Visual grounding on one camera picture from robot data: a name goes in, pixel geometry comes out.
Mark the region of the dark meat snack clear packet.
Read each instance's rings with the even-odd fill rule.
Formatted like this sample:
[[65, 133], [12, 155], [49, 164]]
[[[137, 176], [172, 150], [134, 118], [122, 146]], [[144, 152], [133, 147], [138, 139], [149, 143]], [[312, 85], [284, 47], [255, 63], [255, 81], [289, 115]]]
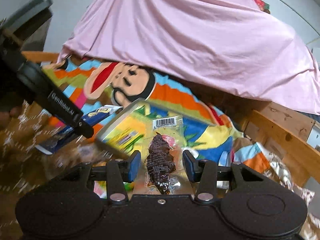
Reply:
[[147, 125], [134, 194], [190, 194], [193, 188], [183, 166], [183, 116], [156, 118]]

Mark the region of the blue snack bar packet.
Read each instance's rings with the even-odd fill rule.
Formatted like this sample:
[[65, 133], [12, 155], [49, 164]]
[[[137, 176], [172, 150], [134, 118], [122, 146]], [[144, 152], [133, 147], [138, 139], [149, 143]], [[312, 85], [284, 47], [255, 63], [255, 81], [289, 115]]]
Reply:
[[94, 135], [93, 126], [109, 118], [120, 109], [122, 109], [121, 106], [101, 106], [84, 115], [76, 128], [66, 126], [49, 139], [35, 145], [35, 148], [46, 155], [52, 155], [78, 137], [91, 138]]

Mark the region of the metal tray with cartoon lining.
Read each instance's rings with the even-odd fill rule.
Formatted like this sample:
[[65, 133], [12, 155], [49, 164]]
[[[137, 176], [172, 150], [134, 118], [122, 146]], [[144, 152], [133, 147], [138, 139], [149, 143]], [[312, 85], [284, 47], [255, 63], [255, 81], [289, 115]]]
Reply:
[[105, 150], [115, 148], [122, 158], [134, 150], [140, 150], [146, 158], [149, 144], [158, 133], [171, 148], [189, 150], [196, 159], [212, 160], [220, 166], [231, 163], [230, 128], [141, 99], [116, 114], [97, 133], [95, 142]]

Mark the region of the colourful monkey print blanket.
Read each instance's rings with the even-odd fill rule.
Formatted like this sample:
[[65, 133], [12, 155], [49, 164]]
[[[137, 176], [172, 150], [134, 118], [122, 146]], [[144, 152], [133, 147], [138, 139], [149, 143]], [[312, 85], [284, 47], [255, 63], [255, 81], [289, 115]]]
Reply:
[[[107, 81], [105, 76], [95, 79], [94, 89], [100, 93], [98, 98], [89, 99], [84, 94], [86, 81], [95, 70], [104, 67], [107, 63], [98, 60], [76, 63], [70, 58], [60, 64], [46, 66], [44, 71], [84, 113], [89, 113], [112, 103], [116, 85]], [[292, 188], [310, 206], [316, 204], [318, 194], [310, 188], [296, 185], [292, 169], [274, 153], [246, 139], [225, 113], [202, 102], [194, 90], [168, 75], [150, 68], [142, 68], [142, 72], [149, 78], [139, 78], [134, 83], [141, 89], [141, 98], [165, 107], [165, 116], [177, 111], [207, 123], [204, 131], [200, 131], [197, 124], [187, 126], [184, 132], [186, 146], [200, 154], [211, 154], [227, 139], [233, 139], [231, 151], [236, 159]], [[1, 131], [1, 239], [21, 237], [15, 205], [28, 191], [80, 162], [90, 161], [101, 166], [111, 158], [109, 153], [94, 144], [93, 139], [79, 137], [52, 155], [36, 149], [37, 144], [61, 128], [63, 123], [39, 105], [24, 103], [21, 115]]]

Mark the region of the pink bed sheet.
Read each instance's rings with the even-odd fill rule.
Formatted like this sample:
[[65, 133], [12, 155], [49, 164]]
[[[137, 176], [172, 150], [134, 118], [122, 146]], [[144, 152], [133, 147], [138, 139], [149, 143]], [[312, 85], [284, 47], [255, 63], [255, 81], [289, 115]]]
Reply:
[[59, 57], [150, 66], [319, 114], [319, 70], [295, 30], [254, 0], [94, 0]]

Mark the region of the wooden bed frame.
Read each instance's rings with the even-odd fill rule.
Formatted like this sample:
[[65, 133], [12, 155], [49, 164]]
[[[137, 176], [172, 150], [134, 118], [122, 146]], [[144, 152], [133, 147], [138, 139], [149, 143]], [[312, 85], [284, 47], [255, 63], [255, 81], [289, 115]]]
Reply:
[[104, 104], [128, 106], [149, 100], [183, 114], [234, 131], [243, 131], [277, 154], [303, 186], [319, 179], [319, 152], [307, 140], [319, 122], [273, 102], [240, 98], [204, 85], [184, 81], [149, 67], [79, 59], [58, 61], [56, 53], [25, 51], [24, 56], [43, 64], [47, 75], [83, 111]]

